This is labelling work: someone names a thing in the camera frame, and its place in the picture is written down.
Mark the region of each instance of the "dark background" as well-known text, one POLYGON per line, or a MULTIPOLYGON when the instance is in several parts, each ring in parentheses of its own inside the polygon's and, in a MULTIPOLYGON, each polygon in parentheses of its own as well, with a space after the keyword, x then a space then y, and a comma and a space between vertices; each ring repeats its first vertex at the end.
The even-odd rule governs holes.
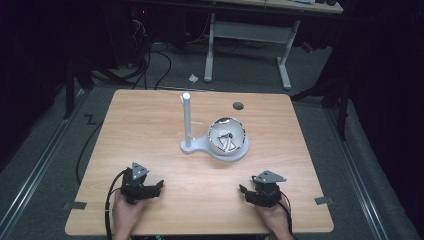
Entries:
MULTIPOLYGON (((295 45, 307 42, 313 48, 335 47, 317 84, 333 78, 351 81, 350 98, 371 147, 423 237, 419 225, 424 221, 423 1, 340 3, 345 16, 373 16, 375 21, 346 26, 303 21, 295 45)), ((105 68, 134 62, 134 46, 128 38, 131 24, 124 24, 131 22, 126 8, 81 4, 19 0, 2 1, 0 5, 1 169, 38 117, 53 104, 66 79, 70 46, 105 68), (112 9, 120 14, 112 14, 112 9)), ((185 32, 197 35, 203 30, 203 24, 195 23, 206 18, 205 13, 180 10, 149 10, 149 14, 156 24, 151 26, 154 35, 178 47, 184 47, 188 40, 185 32)))

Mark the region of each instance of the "wooden table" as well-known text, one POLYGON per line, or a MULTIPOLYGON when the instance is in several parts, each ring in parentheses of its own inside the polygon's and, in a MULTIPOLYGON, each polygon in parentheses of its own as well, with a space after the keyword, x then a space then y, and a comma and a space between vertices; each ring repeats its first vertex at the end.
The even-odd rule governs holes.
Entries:
POLYGON ((115 176, 132 162, 149 168, 146 185, 164 179, 149 200, 134 234, 259 234, 268 230, 239 184, 253 190, 252 175, 264 170, 286 177, 279 183, 292 204, 294 232, 329 232, 327 206, 290 98, 283 94, 190 92, 192 134, 200 138, 220 117, 234 117, 250 139, 247 154, 233 163, 202 152, 186 155, 183 106, 176 91, 118 90, 111 102, 77 202, 66 224, 70 235, 105 235, 104 204, 115 176), (234 102, 244 104, 235 110, 234 102))

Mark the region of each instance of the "table leg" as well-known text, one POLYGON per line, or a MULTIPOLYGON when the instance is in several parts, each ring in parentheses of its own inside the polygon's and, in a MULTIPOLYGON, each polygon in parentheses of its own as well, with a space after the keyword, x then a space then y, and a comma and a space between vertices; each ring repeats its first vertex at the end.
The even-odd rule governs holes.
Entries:
POLYGON ((205 66, 205 82, 212 82, 212 71, 213 71, 213 40, 215 35, 215 13, 211 13, 211 23, 209 29, 209 48, 208 55, 206 56, 205 66))
POLYGON ((286 43, 286 47, 282 57, 277 57, 278 69, 280 70, 281 81, 283 82, 283 88, 285 90, 291 89, 289 75, 287 74, 286 61, 290 53, 290 49, 293 45, 294 38, 296 37, 297 30, 299 28, 300 20, 296 20, 289 33, 289 37, 286 43))

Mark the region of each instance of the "human hand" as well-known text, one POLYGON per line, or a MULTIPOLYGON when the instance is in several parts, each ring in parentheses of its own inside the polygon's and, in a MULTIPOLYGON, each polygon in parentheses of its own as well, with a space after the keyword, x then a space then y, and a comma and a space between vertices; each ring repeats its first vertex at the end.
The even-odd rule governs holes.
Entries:
MULTIPOLYGON (((289 211, 290 209, 285 198, 280 200, 280 203, 289 211)), ((275 204, 271 208, 255 205, 265 225, 277 237, 278 240, 293 240, 293 236, 289 231, 289 222, 286 211, 275 204)))
POLYGON ((135 205, 131 205, 127 203, 125 196, 121 194, 121 190, 115 192, 112 210, 115 225, 113 240, 128 240, 146 204, 147 200, 139 200, 135 205))

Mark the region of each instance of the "black cable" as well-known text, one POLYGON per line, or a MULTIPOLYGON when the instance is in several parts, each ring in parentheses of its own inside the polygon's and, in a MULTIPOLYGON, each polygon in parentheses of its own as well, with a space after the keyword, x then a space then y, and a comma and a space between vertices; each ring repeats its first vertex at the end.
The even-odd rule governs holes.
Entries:
MULTIPOLYGON (((152 59, 151 57, 151 48, 149 49, 149 60, 147 61, 147 68, 149 68, 150 66, 150 60, 152 59)), ((144 73, 144 90, 147 90, 147 72, 144 73)))
POLYGON ((81 159, 82 159, 82 155, 84 154, 84 151, 87 148, 88 142, 90 142, 91 138, 94 136, 94 133, 96 133, 97 130, 99 130, 99 128, 102 125, 103 125, 103 121, 100 122, 99 125, 97 125, 97 127, 94 129, 94 131, 90 134, 90 137, 88 137, 87 141, 85 141, 84 147, 81 149, 80 155, 79 155, 78 160, 77 160, 77 165, 75 167, 75 176, 77 178, 78 185, 81 185, 81 180, 80 180, 80 177, 79 177, 78 169, 79 169, 79 165, 80 165, 80 162, 81 162, 81 159))
POLYGON ((144 69, 143 69, 143 72, 140 74, 140 76, 137 78, 137 80, 135 81, 135 83, 134 83, 134 85, 133 85, 133 87, 132 87, 132 89, 135 89, 136 87, 137 87, 137 85, 138 85, 138 82, 140 81, 140 79, 144 76, 144 77, 146 77, 146 71, 147 71, 147 68, 149 67, 149 65, 148 65, 149 63, 146 63, 146 60, 143 58, 143 66, 144 66, 144 69))
POLYGON ((165 78, 165 76, 166 75, 168 75, 168 73, 169 73, 169 71, 171 70, 171 66, 172 66, 172 63, 171 63, 171 59, 168 57, 168 56, 166 56, 165 54, 163 54, 163 53, 161 53, 161 52, 154 52, 154 53, 157 53, 157 54, 160 54, 160 55, 162 55, 162 56, 164 56, 164 57, 166 57, 167 59, 168 59, 168 61, 169 61, 169 67, 168 67, 168 70, 166 71, 166 73, 156 82, 156 85, 155 85, 155 90, 157 90, 158 89, 158 86, 159 86, 159 83, 165 78))
POLYGON ((107 198, 106 198, 106 203, 105 203, 105 227, 106 227, 106 234, 107 234, 107 239, 108 240, 112 240, 112 230, 110 229, 110 214, 109 214, 109 207, 110 207, 110 196, 112 195, 112 193, 118 189, 115 189, 112 191, 113 187, 115 186, 115 182, 118 180, 119 177, 121 177, 126 171, 128 171, 128 169, 125 169, 124 171, 120 172, 115 179, 113 179, 112 184, 110 185, 109 188, 109 192, 107 194, 107 198))
MULTIPOLYGON (((289 210, 287 210, 287 208, 282 204, 282 203, 280 203, 279 201, 275 201, 271 196, 269 196, 266 192, 264 192, 262 189, 258 189, 258 190, 260 190, 260 193, 261 194, 263 194, 263 195, 265 195, 266 197, 268 197, 269 199, 271 199, 272 201, 274 201, 275 203, 277 203, 281 208, 283 208, 283 210, 286 212, 286 214, 287 214, 287 223, 288 223, 288 227, 289 227, 289 233, 290 233, 290 235, 292 235, 293 236, 293 238, 295 238, 296 239, 296 237, 293 235, 293 223, 292 223, 292 218, 291 218, 291 211, 289 211, 289 210)), ((288 200, 288 198, 287 198, 287 196, 283 193, 283 192, 280 192, 281 194, 283 194, 283 196, 287 199, 287 204, 288 204, 288 206, 290 207, 291 205, 290 205, 290 201, 288 200)))

